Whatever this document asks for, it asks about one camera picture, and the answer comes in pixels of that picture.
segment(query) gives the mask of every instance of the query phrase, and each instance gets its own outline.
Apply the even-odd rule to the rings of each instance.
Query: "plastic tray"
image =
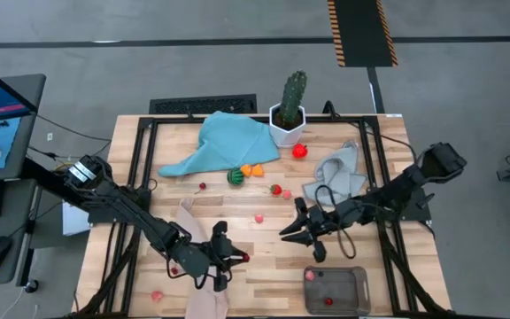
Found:
[[[371,311],[367,273],[362,267],[306,267],[314,280],[304,279],[305,306],[311,315],[368,315]]]

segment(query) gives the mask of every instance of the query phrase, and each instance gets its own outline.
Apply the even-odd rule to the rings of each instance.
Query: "orange pepper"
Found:
[[[263,172],[263,167],[261,166],[261,164],[255,165],[251,170],[251,173],[253,174],[253,176],[257,177],[261,177],[265,174],[265,172]]]
[[[251,177],[251,165],[249,164],[245,164],[243,165],[241,168],[239,168],[241,170],[241,172],[247,176],[247,177]]]

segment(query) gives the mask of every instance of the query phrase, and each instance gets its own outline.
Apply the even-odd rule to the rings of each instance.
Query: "white pot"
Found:
[[[288,131],[283,128],[279,128],[273,124],[273,111],[279,107],[281,104],[271,106],[269,109],[269,130],[271,132],[271,136],[274,139],[274,143],[279,147],[292,147],[294,144],[298,142],[300,137],[302,136],[302,131],[306,126],[306,113],[305,108],[299,106],[298,109],[302,111],[302,124],[298,127]]]

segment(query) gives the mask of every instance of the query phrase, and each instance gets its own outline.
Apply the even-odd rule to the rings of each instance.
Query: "watermelon toy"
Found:
[[[243,183],[243,172],[239,168],[234,168],[228,172],[228,183],[232,185],[241,185]]]

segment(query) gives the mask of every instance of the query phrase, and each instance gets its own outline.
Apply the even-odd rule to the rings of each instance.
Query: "beige cloth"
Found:
[[[202,243],[208,241],[209,237],[190,213],[193,204],[192,198],[181,200],[176,212],[176,222],[190,233],[193,242]],[[215,274],[215,270],[210,269],[210,273]],[[186,319],[225,319],[228,309],[228,294],[225,291],[215,292],[213,278],[208,277],[201,290],[192,292],[186,307]]]

